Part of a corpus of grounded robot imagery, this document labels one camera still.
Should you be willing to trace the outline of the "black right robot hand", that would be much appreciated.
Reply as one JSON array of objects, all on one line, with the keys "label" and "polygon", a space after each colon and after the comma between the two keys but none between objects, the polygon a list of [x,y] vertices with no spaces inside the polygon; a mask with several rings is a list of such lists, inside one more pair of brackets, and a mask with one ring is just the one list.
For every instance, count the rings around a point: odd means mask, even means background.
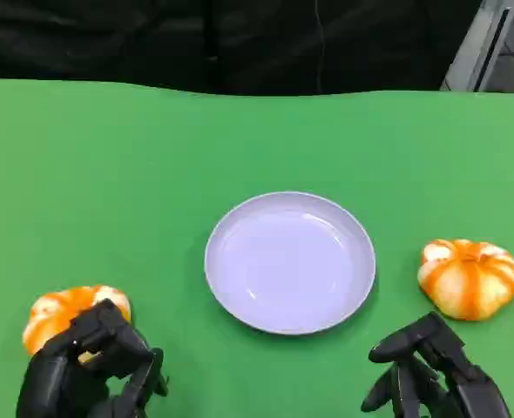
[{"label": "black right robot hand", "polygon": [[511,412],[497,384],[463,351],[464,343],[435,312],[383,338],[369,352],[391,366],[362,401],[369,413],[390,403],[395,417],[507,418]]}]

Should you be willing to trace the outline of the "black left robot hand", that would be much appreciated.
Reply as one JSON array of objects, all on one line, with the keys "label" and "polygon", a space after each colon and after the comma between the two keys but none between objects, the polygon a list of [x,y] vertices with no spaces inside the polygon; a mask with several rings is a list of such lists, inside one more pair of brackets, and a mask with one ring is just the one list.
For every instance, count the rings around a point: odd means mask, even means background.
[{"label": "black left robot hand", "polygon": [[151,348],[109,299],[82,312],[32,356],[18,417],[144,417],[167,396],[164,352]]}]

